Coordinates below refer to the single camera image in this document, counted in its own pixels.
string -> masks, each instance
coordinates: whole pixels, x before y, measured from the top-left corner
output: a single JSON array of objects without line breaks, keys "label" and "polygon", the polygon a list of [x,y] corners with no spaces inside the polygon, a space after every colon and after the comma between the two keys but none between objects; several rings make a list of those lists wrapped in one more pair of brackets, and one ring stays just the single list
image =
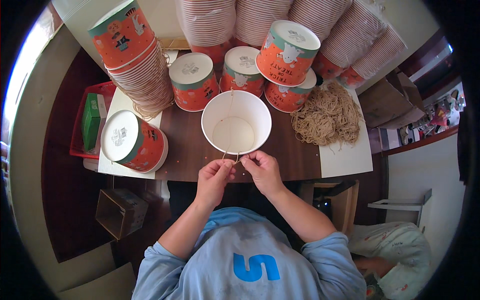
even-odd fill
[{"label": "string", "polygon": [[290,116],[298,140],[329,147],[338,141],[340,150],[343,144],[355,144],[363,120],[352,96],[336,82],[327,90],[316,87],[303,108]]},{"label": "string", "polygon": [[[228,149],[230,148],[230,146],[232,145],[232,127],[230,125],[230,111],[232,110],[232,104],[233,104],[233,87],[230,88],[230,91],[231,91],[231,96],[232,96],[232,99],[230,101],[230,107],[228,108],[228,113],[227,113],[227,120],[228,120],[228,132],[230,133],[228,139],[230,140],[230,142],[228,143],[228,147],[227,149],[225,150],[225,152],[223,153],[223,156],[222,156],[222,162],[223,162],[223,159],[225,158],[225,155],[227,154],[228,152]],[[236,165],[237,163],[239,163],[239,156],[240,156],[240,151],[237,153],[237,160],[235,160],[235,162],[233,163],[233,165]]]}]

stack of paper cups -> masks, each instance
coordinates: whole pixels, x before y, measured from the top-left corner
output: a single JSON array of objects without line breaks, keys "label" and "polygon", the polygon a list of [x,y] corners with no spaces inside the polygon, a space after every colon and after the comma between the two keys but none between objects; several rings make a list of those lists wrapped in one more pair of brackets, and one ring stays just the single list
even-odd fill
[{"label": "stack of paper cups", "polygon": [[295,0],[288,12],[288,19],[312,30],[325,40],[338,19],[350,7],[352,0]]},{"label": "stack of paper cups", "polygon": [[255,62],[270,81],[265,96],[275,109],[293,112],[303,106],[317,82],[310,66],[320,44],[315,33],[303,25],[273,22]]},{"label": "stack of paper cups", "polygon": [[286,20],[293,0],[237,0],[236,46],[259,48],[274,21]]},{"label": "stack of paper cups", "polygon": [[235,0],[177,0],[177,15],[192,52],[223,63],[231,48],[235,24]]},{"label": "stack of paper cups", "polygon": [[355,89],[372,78],[405,49],[405,42],[395,29],[388,25],[385,33],[375,40],[367,53],[350,65],[337,79],[343,86]]},{"label": "stack of paper cups", "polygon": [[353,0],[322,43],[313,70],[323,79],[333,79],[366,53],[386,29],[380,11],[375,4]]},{"label": "stack of paper cups", "polygon": [[114,84],[142,116],[153,118],[173,103],[166,58],[136,0],[115,7],[88,33]]}]

upside-down paper bucket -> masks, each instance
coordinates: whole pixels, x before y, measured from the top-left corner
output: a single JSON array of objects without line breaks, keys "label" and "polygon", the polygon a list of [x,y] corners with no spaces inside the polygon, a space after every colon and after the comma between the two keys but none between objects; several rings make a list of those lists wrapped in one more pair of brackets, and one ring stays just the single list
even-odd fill
[{"label": "upside-down paper bucket", "polygon": [[220,152],[243,155],[262,146],[272,117],[265,103],[245,91],[227,91],[210,101],[202,114],[202,131]]},{"label": "upside-down paper bucket", "polygon": [[260,97],[264,92],[265,79],[255,65],[259,50],[240,46],[230,49],[225,55],[223,75],[220,80],[222,92],[243,90]]},{"label": "upside-down paper bucket", "polygon": [[257,56],[257,67],[275,84],[299,86],[319,48],[320,40],[307,27],[286,20],[275,21]]},{"label": "upside-down paper bucket", "polygon": [[168,71],[175,103],[179,108],[196,112],[218,95],[213,62],[203,53],[188,53],[177,58]]},{"label": "upside-down paper bucket", "polygon": [[317,76],[310,68],[307,78],[299,86],[288,87],[268,82],[265,86],[265,97],[274,108],[290,113],[299,110],[305,104],[316,83]]},{"label": "upside-down paper bucket", "polygon": [[120,110],[108,119],[100,141],[107,159],[135,172],[155,172],[167,158],[165,134],[129,110]]},{"label": "upside-down paper bucket", "polygon": [[115,69],[145,54],[155,34],[137,0],[127,0],[88,30],[105,66]]}]

plastic wrap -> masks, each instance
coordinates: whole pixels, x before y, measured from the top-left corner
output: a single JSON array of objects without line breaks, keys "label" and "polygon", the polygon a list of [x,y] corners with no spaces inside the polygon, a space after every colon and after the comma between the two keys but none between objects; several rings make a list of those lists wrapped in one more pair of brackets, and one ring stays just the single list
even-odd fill
[{"label": "plastic wrap", "polygon": [[180,27],[192,52],[208,55],[221,67],[232,47],[235,0],[175,0]]},{"label": "plastic wrap", "polygon": [[325,40],[352,0],[295,0],[288,19],[312,30],[320,41]]},{"label": "plastic wrap", "polygon": [[388,25],[385,33],[375,40],[367,53],[350,65],[337,79],[346,88],[360,87],[406,48],[400,35]]},{"label": "plastic wrap", "polygon": [[293,0],[237,0],[236,46],[259,48],[274,21],[286,20]]},{"label": "plastic wrap", "polygon": [[339,76],[367,52],[373,42],[384,33],[386,26],[378,5],[353,0],[350,8],[322,43],[318,53],[320,57],[314,61],[312,68],[324,79]]}]

person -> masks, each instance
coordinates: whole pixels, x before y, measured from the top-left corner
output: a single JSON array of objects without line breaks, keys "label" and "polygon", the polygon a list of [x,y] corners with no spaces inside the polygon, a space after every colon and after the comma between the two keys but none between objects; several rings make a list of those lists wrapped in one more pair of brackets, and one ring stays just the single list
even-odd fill
[{"label": "person", "polygon": [[214,160],[199,171],[192,204],[145,251],[132,299],[365,299],[347,237],[285,187],[276,159],[255,151],[240,162],[305,242],[301,254],[251,210],[213,211],[236,172],[233,160]]},{"label": "person", "polygon": [[378,285],[387,299],[413,299],[432,274],[430,245],[410,222],[355,225],[348,249],[359,256],[354,263],[360,272],[371,271],[375,279],[371,281],[376,281],[367,286],[368,296],[378,291]]}]

